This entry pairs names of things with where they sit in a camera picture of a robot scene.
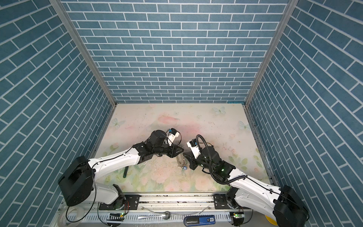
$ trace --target brick pattern wallpaper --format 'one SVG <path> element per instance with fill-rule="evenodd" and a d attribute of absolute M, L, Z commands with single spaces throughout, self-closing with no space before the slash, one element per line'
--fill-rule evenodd
<path fill-rule="evenodd" d="M 63 0 L 118 102 L 243 102 L 288 0 Z"/>
<path fill-rule="evenodd" d="M 300 0 L 250 109 L 306 226 L 363 223 L 363 2 Z"/>
<path fill-rule="evenodd" d="M 0 226 L 43 226 L 111 106 L 48 0 L 0 1 Z"/>

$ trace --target floral tabletop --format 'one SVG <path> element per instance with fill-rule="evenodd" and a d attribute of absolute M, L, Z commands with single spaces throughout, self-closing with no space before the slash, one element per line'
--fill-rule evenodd
<path fill-rule="evenodd" d="M 251 129 L 241 104 L 118 104 L 95 155 L 96 158 L 128 149 L 145 141 L 154 130 L 175 128 L 182 135 L 181 145 L 201 134 L 222 160 L 246 174 L 269 183 Z M 119 169 L 97 181 L 117 184 L 124 192 L 227 191 L 201 167 L 184 170 L 176 158 L 153 156 L 130 166 L 127 177 Z"/>

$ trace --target yellow object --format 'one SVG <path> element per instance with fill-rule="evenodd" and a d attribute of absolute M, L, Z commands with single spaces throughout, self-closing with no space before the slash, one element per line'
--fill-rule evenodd
<path fill-rule="evenodd" d="M 273 224 L 274 226 L 277 226 L 277 222 L 274 220 L 274 219 L 272 219 L 272 218 L 270 218 L 270 217 L 267 217 L 266 215 L 265 215 L 265 217 L 266 217 L 266 219 L 267 219 L 267 221 L 269 221 L 271 224 Z"/>

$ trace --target robotic arm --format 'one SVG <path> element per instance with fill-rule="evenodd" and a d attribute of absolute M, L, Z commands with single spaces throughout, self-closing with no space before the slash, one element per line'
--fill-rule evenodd
<path fill-rule="evenodd" d="M 111 204 L 116 210 L 120 208 L 125 196 L 118 185 L 104 185 L 96 180 L 108 173 L 126 166 L 140 164 L 163 154 L 170 158 L 184 151 L 173 141 L 179 132 L 170 129 L 167 135 L 164 131 L 153 131 L 150 137 L 141 143 L 133 145 L 128 150 L 101 158 L 76 158 L 59 178 L 58 184 L 67 206 L 75 206 L 83 201 L 103 202 Z"/>
<path fill-rule="evenodd" d="M 204 143 L 202 149 L 198 139 Z M 309 210 L 289 186 L 283 188 L 272 186 L 247 176 L 223 161 L 212 145 L 201 135 L 187 142 L 191 152 L 183 155 L 190 163 L 190 168 L 197 166 L 209 169 L 211 177 L 219 184 L 232 186 L 226 194 L 227 203 L 231 208 L 248 207 L 274 219 L 280 227 L 303 227 L 309 216 Z"/>

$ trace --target blue utility knife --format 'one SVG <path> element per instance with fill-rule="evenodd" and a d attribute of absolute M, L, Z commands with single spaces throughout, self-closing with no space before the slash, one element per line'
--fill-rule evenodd
<path fill-rule="evenodd" d="M 215 223 L 216 218 L 214 215 L 188 216 L 184 218 L 185 226 L 205 226 Z"/>

